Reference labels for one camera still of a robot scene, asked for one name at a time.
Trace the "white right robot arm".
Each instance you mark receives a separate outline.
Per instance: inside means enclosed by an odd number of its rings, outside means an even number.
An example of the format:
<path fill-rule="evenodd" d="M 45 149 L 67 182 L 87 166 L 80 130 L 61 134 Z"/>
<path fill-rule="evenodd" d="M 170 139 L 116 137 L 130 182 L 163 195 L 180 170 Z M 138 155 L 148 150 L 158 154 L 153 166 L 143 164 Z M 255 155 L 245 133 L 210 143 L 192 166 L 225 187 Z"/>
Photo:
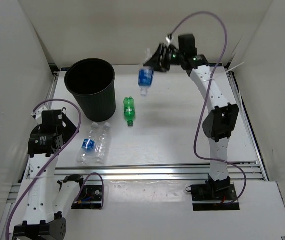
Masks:
<path fill-rule="evenodd" d="M 218 200 L 231 189 L 228 172 L 228 145 L 239 114 L 237 104 L 231 104 L 212 78 L 210 64 L 203 54 L 197 54 L 193 34 L 178 38 L 179 47 L 160 43 L 156 52 L 143 65 L 160 73 L 166 73 L 172 65 L 181 66 L 200 91 L 208 111 L 201 121 L 204 135 L 208 138 L 210 170 L 204 185 L 197 185 L 195 193 L 200 198 Z"/>

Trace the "clear water bottle blue label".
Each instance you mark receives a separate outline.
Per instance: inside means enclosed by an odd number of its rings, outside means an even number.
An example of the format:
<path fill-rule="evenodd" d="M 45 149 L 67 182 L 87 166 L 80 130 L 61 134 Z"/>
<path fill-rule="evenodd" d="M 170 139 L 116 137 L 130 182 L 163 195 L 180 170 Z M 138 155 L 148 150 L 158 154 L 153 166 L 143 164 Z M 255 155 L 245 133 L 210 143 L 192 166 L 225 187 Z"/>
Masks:
<path fill-rule="evenodd" d="M 77 155 L 76 158 L 77 163 L 88 164 L 89 161 L 93 158 L 93 155 L 95 153 L 98 133 L 99 133 L 99 125 L 98 123 L 93 122 L 90 126 L 86 138 L 83 140 L 81 149 Z"/>

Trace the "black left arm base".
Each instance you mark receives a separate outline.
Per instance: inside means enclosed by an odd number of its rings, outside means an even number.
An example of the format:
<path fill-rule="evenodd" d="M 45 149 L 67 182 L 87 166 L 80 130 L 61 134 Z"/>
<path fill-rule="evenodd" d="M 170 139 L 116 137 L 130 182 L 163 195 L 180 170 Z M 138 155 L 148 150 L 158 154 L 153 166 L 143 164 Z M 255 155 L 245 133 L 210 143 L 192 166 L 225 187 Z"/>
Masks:
<path fill-rule="evenodd" d="M 71 208 L 73 210 L 101 210 L 103 208 L 103 199 L 102 185 L 86 185 Z"/>

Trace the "green plastic soda bottle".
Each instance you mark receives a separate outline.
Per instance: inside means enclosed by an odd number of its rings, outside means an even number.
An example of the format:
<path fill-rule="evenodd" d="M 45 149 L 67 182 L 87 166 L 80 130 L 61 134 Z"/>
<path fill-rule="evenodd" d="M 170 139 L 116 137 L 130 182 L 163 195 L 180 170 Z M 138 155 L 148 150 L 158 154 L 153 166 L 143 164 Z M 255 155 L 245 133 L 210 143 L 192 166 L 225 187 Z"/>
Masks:
<path fill-rule="evenodd" d="M 135 111 L 135 100 L 130 97 L 125 97 L 123 100 L 124 104 L 124 118 L 127 121 L 127 125 L 129 127 L 134 126 L 134 120 L 136 117 L 136 111 Z"/>

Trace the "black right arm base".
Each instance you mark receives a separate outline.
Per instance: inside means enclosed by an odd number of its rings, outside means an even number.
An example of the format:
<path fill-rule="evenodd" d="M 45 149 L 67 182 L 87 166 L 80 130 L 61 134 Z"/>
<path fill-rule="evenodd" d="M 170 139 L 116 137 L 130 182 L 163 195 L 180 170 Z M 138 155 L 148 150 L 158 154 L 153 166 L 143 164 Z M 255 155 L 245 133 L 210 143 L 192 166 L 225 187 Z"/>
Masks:
<path fill-rule="evenodd" d="M 191 194 L 194 212 L 240 210 L 234 184 L 232 184 L 229 189 L 215 194 L 212 194 L 205 184 L 187 186 L 185 191 Z"/>

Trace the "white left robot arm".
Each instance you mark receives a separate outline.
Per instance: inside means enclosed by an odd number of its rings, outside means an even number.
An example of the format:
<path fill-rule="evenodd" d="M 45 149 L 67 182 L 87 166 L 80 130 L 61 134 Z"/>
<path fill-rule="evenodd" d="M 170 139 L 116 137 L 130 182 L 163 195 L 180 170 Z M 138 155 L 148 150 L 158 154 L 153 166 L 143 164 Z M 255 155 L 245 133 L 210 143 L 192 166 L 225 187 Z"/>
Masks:
<path fill-rule="evenodd" d="M 67 212 L 73 200 L 87 196 L 80 175 L 55 180 L 59 150 L 72 138 L 76 126 L 63 110 L 42 107 L 33 115 L 38 122 L 28 141 L 30 180 L 26 211 L 13 228 L 17 240 L 63 240 L 67 232 Z"/>

